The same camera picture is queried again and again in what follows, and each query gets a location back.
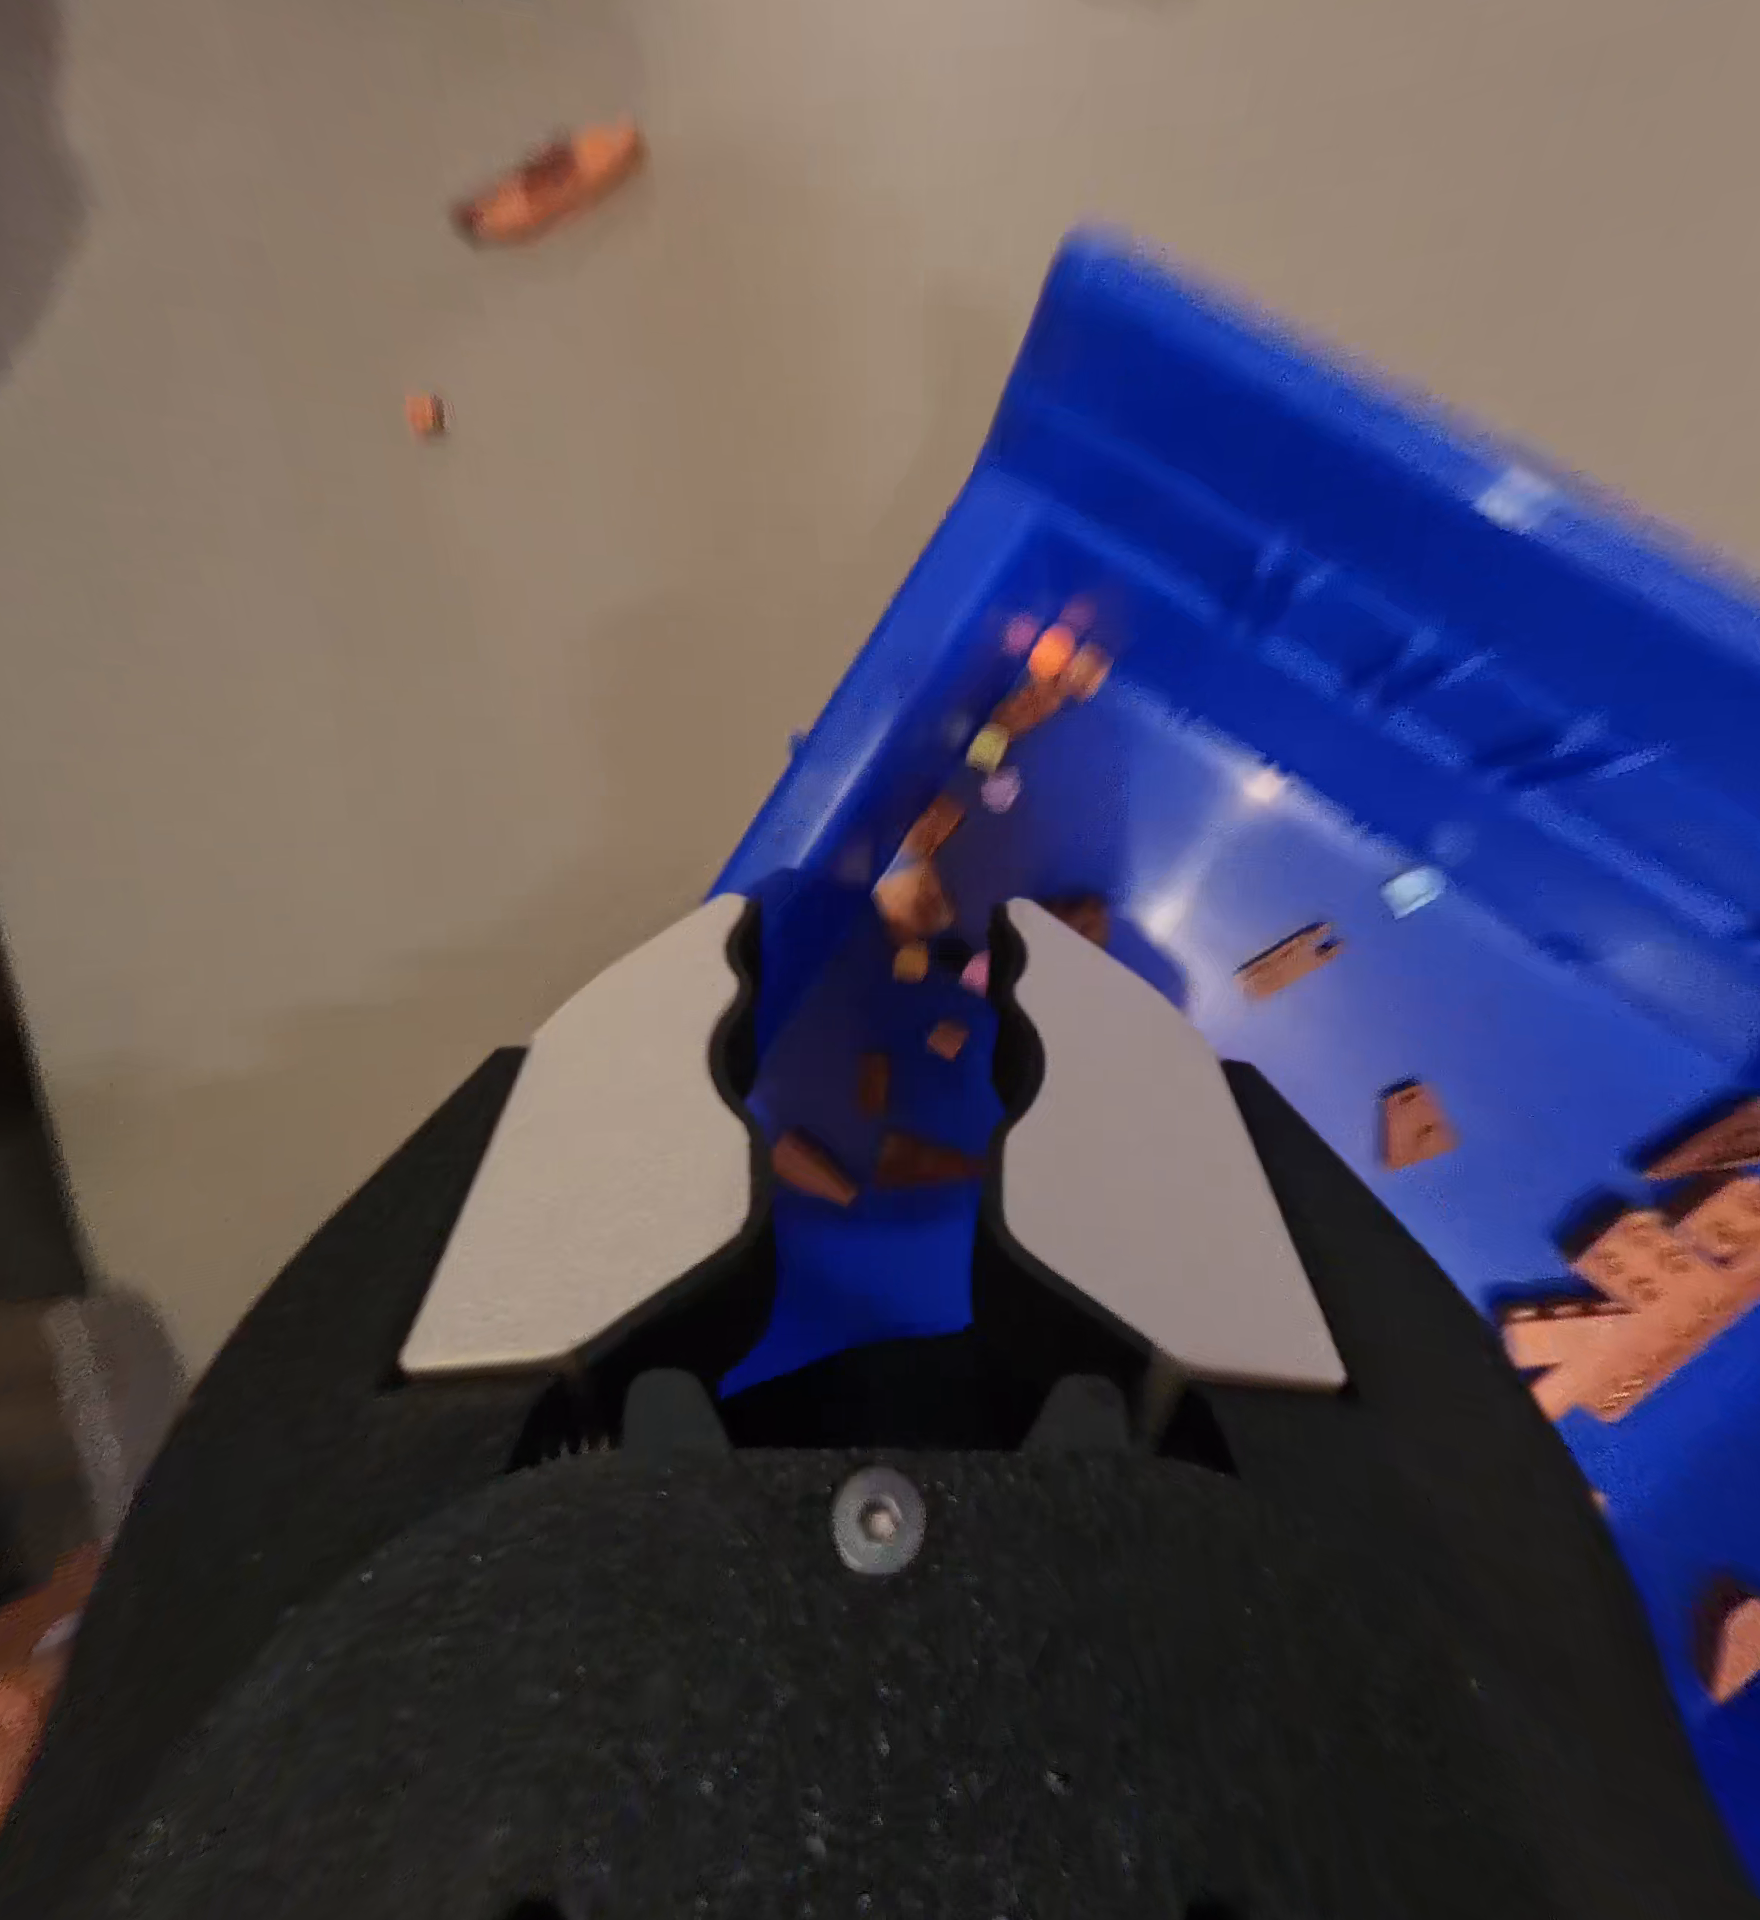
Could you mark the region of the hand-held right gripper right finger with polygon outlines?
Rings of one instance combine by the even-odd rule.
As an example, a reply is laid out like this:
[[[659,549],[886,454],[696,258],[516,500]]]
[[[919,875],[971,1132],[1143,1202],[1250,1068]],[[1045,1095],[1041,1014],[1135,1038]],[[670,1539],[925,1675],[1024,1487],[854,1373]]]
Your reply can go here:
[[[1349,1367],[1228,1071],[1033,898],[993,909],[987,1334],[1041,1376],[1336,1391]]]

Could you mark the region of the heap of orange bricks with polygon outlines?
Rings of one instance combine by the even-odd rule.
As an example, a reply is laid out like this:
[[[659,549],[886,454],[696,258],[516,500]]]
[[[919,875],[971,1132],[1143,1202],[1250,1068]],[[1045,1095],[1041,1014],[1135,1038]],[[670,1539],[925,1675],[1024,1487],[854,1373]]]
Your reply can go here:
[[[1014,748],[1011,801],[940,849],[957,930],[900,982],[868,904],[796,945],[760,1110],[877,1172],[886,1127],[978,1148],[996,1113],[988,909],[1093,895],[1111,954],[1257,1068],[1492,1326],[1596,1486],[1713,1740],[1760,1740],[1760,1009],[1653,1018],[1471,822],[1377,832],[1306,763],[1129,669]],[[1395,920],[1381,885],[1449,889]]]

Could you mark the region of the brown brick assembly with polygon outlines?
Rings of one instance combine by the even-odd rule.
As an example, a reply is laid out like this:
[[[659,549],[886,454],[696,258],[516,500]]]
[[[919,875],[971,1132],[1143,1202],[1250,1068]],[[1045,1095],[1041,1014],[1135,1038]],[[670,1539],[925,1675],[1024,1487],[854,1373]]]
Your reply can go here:
[[[569,132],[450,208],[450,228],[473,247],[529,246],[592,211],[646,160],[640,123],[624,116]]]

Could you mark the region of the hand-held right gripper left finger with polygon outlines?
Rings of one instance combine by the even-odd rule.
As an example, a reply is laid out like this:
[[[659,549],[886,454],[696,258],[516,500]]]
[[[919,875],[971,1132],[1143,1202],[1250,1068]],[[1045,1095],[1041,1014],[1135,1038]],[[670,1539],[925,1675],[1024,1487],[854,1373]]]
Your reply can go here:
[[[535,1032],[402,1343],[407,1380],[587,1362],[749,1225],[715,1043],[750,902],[722,891]]]

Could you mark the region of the grey desk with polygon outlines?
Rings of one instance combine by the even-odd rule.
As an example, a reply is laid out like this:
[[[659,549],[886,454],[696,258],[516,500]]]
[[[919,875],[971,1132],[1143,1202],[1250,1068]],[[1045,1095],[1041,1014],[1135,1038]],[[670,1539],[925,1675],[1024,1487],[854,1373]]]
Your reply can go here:
[[[1081,221],[1760,573],[1760,3],[0,3],[0,942],[189,1377],[717,875]]]

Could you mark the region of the blue plastic bin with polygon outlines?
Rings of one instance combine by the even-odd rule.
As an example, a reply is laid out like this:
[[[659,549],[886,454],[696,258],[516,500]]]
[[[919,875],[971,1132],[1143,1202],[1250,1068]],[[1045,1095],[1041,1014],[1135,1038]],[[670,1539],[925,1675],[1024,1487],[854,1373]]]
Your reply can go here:
[[[1379,833],[1456,818],[1517,852],[1559,902],[1511,924],[1701,1048],[1710,988],[1760,1014],[1760,589],[1085,230],[958,500],[718,878],[760,904],[773,1135],[873,1177],[759,1099],[796,945],[867,904],[921,984],[960,922],[967,803],[1013,801],[1014,749],[1129,669]],[[1639,1589],[1760,1893],[1760,1738],[1686,1711]]]

